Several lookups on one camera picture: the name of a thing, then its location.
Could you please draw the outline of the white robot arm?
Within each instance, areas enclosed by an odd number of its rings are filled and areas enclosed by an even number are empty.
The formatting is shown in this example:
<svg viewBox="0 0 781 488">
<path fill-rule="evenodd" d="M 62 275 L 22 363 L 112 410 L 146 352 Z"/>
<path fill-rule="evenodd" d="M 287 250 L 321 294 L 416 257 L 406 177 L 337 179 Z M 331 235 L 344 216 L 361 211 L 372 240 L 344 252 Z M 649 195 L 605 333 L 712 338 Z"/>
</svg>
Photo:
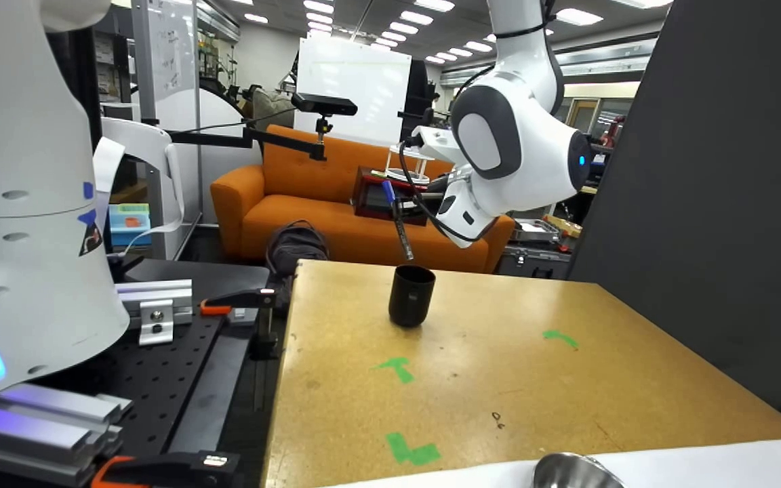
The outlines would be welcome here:
<svg viewBox="0 0 781 488">
<path fill-rule="evenodd" d="M 502 214 L 571 199 L 595 162 L 589 136 L 557 118 L 561 70 L 544 27 L 557 0 L 485 0 L 496 62 L 451 103 L 447 128 L 418 126 L 421 153 L 447 161 L 435 225 L 458 246 Z"/>
</svg>

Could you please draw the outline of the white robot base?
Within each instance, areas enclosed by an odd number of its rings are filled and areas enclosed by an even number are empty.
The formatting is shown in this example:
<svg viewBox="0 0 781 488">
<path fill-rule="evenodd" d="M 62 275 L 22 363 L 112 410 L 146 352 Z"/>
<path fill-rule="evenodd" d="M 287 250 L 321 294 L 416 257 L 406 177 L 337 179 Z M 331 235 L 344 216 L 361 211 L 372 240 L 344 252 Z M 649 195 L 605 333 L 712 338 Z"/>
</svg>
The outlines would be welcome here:
<svg viewBox="0 0 781 488">
<path fill-rule="evenodd" d="M 83 363 L 131 329 L 101 231 L 93 136 L 48 38 L 112 0 L 0 0 L 0 391 Z"/>
</svg>

